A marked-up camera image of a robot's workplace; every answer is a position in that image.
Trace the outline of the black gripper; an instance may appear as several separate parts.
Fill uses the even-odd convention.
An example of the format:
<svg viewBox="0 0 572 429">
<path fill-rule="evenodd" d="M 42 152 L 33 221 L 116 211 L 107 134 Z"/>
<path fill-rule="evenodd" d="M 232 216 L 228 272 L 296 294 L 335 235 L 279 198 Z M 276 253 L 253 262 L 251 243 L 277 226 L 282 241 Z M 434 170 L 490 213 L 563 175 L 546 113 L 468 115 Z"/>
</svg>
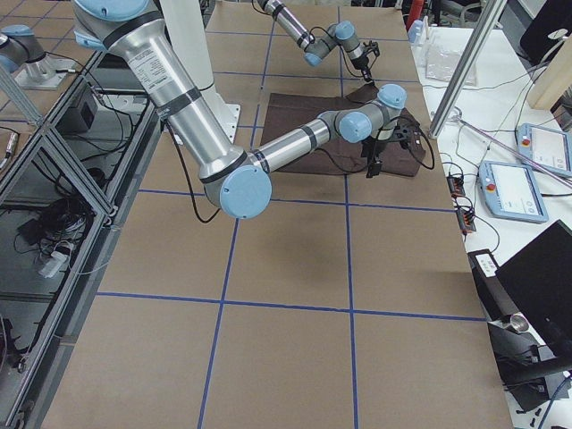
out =
<svg viewBox="0 0 572 429">
<path fill-rule="evenodd" d="M 383 162 L 380 160 L 381 153 L 387 148 L 392 135 L 393 130 L 379 129 L 370 136 L 368 140 L 368 161 L 371 163 L 367 166 L 367 178 L 374 178 L 381 173 L 383 167 Z"/>
<path fill-rule="evenodd" d="M 368 55 L 370 52 L 370 49 L 362 48 L 356 48 L 352 51 L 352 64 L 355 69 L 361 71 L 362 77 L 366 84 L 374 84 L 374 78 L 369 67 Z"/>
</svg>

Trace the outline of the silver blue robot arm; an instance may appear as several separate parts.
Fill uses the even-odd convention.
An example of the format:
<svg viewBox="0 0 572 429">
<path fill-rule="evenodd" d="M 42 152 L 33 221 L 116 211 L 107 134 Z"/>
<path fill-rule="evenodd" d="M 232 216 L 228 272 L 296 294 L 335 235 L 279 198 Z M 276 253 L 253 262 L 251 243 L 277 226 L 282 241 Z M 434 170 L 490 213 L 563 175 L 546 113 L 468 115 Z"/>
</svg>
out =
<svg viewBox="0 0 572 429">
<path fill-rule="evenodd" d="M 377 42 L 362 42 L 351 21 L 331 24 L 327 29 L 307 29 L 283 1 L 252 1 L 253 8 L 270 16 L 303 51 L 305 61 L 316 67 L 336 48 L 349 59 L 352 67 L 361 73 L 366 83 L 373 83 L 371 68 L 380 55 Z"/>
<path fill-rule="evenodd" d="M 197 67 L 210 67 L 204 23 L 196 6 L 188 9 L 189 30 L 184 30 L 174 4 L 167 1 L 75 1 L 72 8 L 78 44 L 117 55 L 127 63 L 161 120 L 197 161 L 198 178 L 209 201 L 234 218 L 262 213 L 272 196 L 270 173 L 330 140 L 388 139 L 406 104 L 406 90 L 387 84 L 362 106 L 319 114 L 248 152 L 232 143 L 189 75 L 190 60 L 178 56 L 183 39 L 188 39 Z"/>
</svg>

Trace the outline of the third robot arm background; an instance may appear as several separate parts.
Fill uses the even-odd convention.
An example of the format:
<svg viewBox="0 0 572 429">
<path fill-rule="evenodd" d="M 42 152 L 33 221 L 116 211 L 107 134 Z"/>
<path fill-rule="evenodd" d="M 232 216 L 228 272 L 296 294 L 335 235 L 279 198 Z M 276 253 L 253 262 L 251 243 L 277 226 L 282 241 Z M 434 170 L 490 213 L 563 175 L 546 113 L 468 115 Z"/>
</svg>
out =
<svg viewBox="0 0 572 429">
<path fill-rule="evenodd" d="M 14 24 L 1 29 L 1 66 L 21 88 L 58 89 L 63 79 L 76 72 L 76 62 L 51 56 L 42 47 L 32 29 Z"/>
</svg>

